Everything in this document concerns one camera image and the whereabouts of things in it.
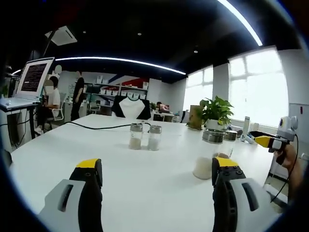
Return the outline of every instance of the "green leaves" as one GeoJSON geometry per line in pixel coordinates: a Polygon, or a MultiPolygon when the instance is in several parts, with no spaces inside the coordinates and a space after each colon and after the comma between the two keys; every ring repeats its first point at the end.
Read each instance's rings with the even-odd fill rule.
{"type": "Polygon", "coordinates": [[[230,110],[233,107],[227,100],[218,96],[214,100],[201,100],[199,105],[203,108],[201,118],[206,122],[208,119],[218,120],[220,125],[230,123],[229,116],[234,115],[230,110]]]}

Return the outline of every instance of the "woman in black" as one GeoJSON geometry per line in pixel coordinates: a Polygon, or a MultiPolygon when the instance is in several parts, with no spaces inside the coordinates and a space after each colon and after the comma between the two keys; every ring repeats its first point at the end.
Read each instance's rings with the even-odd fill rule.
{"type": "Polygon", "coordinates": [[[84,79],[80,77],[77,80],[73,93],[73,107],[71,111],[71,121],[79,119],[78,111],[84,100],[83,89],[84,89],[84,79]]]}

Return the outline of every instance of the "hand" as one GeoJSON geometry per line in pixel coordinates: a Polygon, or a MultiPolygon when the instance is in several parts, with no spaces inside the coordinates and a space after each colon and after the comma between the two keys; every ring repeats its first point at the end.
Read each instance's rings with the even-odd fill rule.
{"type": "MultiPolygon", "coordinates": [[[[294,149],[294,147],[290,144],[287,144],[284,148],[284,151],[286,153],[286,156],[284,158],[284,161],[282,163],[282,166],[285,167],[288,171],[291,171],[291,169],[293,168],[294,166],[294,162],[297,162],[295,161],[296,159],[296,151],[294,149]]],[[[275,151],[274,152],[274,155],[275,157],[279,157],[283,154],[283,151],[279,152],[279,151],[275,151]]]]}

